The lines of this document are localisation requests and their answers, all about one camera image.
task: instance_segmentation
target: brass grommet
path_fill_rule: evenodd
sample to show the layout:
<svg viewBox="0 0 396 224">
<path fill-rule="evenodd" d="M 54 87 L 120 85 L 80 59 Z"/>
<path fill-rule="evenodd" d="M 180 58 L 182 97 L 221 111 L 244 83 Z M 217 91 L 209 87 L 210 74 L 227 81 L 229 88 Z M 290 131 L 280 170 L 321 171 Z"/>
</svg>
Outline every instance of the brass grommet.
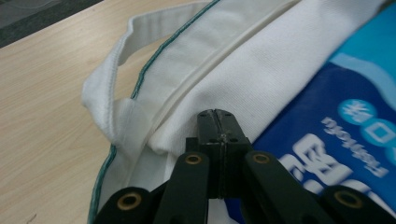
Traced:
<svg viewBox="0 0 396 224">
<path fill-rule="evenodd" d="M 186 163 L 188 163 L 190 165 L 198 164 L 201 161 L 202 161 L 202 158 L 196 154 L 192 154 L 192 155 L 186 157 Z"/>
<path fill-rule="evenodd" d="M 270 161 L 270 158 L 264 154 L 255 154 L 253 155 L 253 160 L 257 163 L 265 164 Z"/>
<path fill-rule="evenodd" d="M 119 198 L 117 207 L 122 211 L 135 209 L 142 202 L 142 196 L 136 192 L 126 193 Z"/>
<path fill-rule="evenodd" d="M 350 207 L 350 208 L 362 208 L 363 202 L 355 194 L 348 192 L 346 190 L 340 190 L 334 193 L 334 198 L 337 202 Z"/>
</svg>

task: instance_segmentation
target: dark floor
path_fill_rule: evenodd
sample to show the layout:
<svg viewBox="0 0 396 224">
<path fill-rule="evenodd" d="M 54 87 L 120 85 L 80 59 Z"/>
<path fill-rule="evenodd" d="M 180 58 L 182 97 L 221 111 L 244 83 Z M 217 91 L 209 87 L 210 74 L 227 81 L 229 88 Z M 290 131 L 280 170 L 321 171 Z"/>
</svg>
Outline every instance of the dark floor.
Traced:
<svg viewBox="0 0 396 224">
<path fill-rule="evenodd" d="M 103 0 L 0 0 L 0 48 Z"/>
</svg>

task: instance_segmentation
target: white bag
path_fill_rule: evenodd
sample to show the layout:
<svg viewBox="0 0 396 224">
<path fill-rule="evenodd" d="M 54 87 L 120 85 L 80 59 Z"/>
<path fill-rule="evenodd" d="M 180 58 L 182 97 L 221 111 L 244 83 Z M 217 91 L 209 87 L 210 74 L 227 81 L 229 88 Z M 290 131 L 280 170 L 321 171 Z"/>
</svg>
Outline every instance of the white bag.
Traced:
<svg viewBox="0 0 396 224">
<path fill-rule="evenodd" d="M 82 91 L 83 104 L 112 143 L 89 223 L 119 189 L 153 190 L 166 181 L 203 110 L 232 112 L 254 141 L 383 2 L 201 1 L 131 18 Z M 132 98 L 114 100 L 118 66 L 172 33 L 143 68 Z M 236 223 L 221 200 L 211 200 L 208 216 L 208 223 Z"/>
</svg>

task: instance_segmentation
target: wood grain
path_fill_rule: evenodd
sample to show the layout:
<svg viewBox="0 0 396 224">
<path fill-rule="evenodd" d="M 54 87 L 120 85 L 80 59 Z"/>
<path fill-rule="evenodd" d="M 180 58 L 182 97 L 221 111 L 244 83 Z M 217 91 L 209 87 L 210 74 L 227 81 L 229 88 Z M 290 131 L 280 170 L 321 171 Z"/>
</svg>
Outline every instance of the wood grain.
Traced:
<svg viewBox="0 0 396 224">
<path fill-rule="evenodd" d="M 104 1 L 0 49 L 0 223 L 86 223 L 109 143 L 80 104 L 82 82 L 128 18 L 185 2 Z M 120 68 L 117 97 L 159 44 Z"/>
</svg>

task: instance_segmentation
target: blue logo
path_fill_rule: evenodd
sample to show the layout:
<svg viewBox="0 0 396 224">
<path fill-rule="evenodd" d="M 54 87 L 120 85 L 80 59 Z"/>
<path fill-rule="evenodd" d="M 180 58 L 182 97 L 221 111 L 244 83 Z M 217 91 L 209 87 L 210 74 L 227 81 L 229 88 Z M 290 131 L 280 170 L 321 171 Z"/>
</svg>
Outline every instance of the blue logo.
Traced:
<svg viewBox="0 0 396 224">
<path fill-rule="evenodd" d="M 362 125 L 364 122 L 376 117 L 376 110 L 368 102 L 358 99 L 349 99 L 338 106 L 338 114 L 346 122 Z"/>
</svg>

